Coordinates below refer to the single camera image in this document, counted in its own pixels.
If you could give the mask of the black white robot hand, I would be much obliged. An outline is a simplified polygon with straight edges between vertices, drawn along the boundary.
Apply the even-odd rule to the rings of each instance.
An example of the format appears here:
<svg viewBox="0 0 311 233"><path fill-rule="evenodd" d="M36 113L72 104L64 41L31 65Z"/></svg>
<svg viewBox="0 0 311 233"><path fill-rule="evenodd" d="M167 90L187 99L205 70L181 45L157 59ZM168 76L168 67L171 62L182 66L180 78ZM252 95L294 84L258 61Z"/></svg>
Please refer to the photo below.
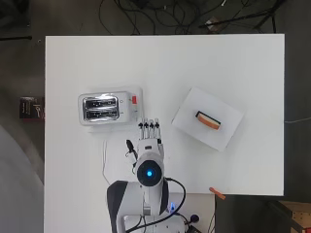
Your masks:
<svg viewBox="0 0 311 233"><path fill-rule="evenodd" d="M128 152L125 156L132 165L136 164L139 158L146 152L154 152L160 158L164 157L163 144L160 135L159 120L139 118L138 119L139 139L137 147L134 147L130 140L126 141Z"/></svg>

